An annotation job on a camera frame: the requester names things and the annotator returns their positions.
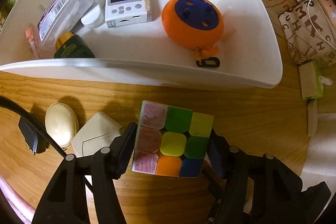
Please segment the colourful Rubik's cube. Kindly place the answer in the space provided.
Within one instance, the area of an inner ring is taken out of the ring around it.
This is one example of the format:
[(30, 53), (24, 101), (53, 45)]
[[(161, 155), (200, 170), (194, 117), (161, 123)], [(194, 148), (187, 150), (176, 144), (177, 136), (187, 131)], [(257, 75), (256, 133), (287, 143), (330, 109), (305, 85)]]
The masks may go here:
[(156, 176), (198, 177), (213, 121), (211, 114), (143, 101), (131, 170)]

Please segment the dark green gold-cap bottle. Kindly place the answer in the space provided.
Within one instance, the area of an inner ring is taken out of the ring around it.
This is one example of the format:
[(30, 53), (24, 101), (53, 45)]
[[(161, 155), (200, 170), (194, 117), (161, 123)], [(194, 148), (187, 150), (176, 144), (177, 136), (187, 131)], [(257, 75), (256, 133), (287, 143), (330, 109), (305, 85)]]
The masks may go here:
[(55, 59), (64, 58), (95, 58), (84, 40), (73, 32), (62, 34), (55, 43)]

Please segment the orange round blue-top toy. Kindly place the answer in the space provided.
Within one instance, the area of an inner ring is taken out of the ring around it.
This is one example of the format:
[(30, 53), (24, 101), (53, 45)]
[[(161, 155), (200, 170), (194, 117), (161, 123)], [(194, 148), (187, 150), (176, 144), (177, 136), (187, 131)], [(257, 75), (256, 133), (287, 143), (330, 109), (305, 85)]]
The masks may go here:
[(195, 51), (197, 59), (219, 53), (215, 44), (223, 36), (224, 21), (219, 9), (209, 0), (169, 0), (161, 20), (167, 36)]

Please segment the blue dental floss box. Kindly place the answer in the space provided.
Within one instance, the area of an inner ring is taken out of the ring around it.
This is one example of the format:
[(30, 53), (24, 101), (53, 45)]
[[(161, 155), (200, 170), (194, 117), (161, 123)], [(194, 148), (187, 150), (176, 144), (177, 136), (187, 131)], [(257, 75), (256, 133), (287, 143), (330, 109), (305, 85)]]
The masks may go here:
[(37, 25), (41, 49), (54, 50), (56, 40), (72, 30), (93, 2), (94, 0), (52, 0)]

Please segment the black power adapter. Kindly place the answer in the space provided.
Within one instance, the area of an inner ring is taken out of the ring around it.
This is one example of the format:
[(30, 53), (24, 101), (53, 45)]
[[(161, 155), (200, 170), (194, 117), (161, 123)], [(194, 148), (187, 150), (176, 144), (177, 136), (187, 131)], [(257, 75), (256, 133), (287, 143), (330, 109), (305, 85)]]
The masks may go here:
[(38, 131), (29, 124), (23, 117), (20, 118), (18, 127), (25, 138), (29, 149), (33, 154), (44, 153), (49, 147), (49, 143)]

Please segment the white angular plastic case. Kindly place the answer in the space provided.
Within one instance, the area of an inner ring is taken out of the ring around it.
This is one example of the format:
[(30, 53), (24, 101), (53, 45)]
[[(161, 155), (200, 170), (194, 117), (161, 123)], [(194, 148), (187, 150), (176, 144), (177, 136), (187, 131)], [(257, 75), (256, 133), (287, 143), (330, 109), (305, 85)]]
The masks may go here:
[(76, 157), (93, 155), (123, 134), (123, 126), (103, 112), (97, 112), (71, 140)]

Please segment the green tissue pack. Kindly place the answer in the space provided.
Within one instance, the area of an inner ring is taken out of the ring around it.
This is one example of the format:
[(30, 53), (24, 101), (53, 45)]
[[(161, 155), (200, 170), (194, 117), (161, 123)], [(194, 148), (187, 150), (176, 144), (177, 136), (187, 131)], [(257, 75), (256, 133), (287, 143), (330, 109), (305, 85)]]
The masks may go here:
[(313, 100), (323, 97), (325, 85), (332, 85), (333, 81), (321, 74), (320, 67), (315, 61), (298, 66), (301, 98)]

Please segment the patterned fabric pouch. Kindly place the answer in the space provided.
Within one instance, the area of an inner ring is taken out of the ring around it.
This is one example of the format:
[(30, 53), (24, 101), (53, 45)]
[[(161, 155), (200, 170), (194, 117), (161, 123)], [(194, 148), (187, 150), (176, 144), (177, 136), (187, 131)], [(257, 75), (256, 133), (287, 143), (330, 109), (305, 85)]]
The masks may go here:
[(289, 54), (296, 64), (335, 64), (335, 3), (304, 0), (279, 16)]

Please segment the white plastic storage bin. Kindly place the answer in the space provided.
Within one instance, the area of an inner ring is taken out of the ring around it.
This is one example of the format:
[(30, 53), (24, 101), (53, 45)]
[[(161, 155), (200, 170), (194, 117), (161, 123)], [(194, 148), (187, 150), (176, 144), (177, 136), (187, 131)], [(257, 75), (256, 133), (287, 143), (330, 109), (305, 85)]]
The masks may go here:
[(209, 0), (224, 15), (227, 38), (218, 42), (220, 67), (197, 67), (194, 53), (173, 42), (161, 23), (168, 0), (150, 0), (151, 22), (88, 29), (77, 25), (93, 59), (33, 60), (25, 30), (38, 23), (52, 0), (17, 0), (1, 30), (1, 70), (51, 79), (182, 86), (222, 90), (273, 88), (282, 79), (282, 60), (262, 0)]

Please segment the white handheld game console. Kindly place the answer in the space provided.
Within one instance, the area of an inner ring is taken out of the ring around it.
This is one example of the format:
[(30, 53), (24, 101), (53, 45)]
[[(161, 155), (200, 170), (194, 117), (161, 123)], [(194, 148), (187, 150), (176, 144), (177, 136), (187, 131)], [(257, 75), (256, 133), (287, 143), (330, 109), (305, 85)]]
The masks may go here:
[(151, 0), (105, 0), (105, 22), (109, 28), (150, 21)]

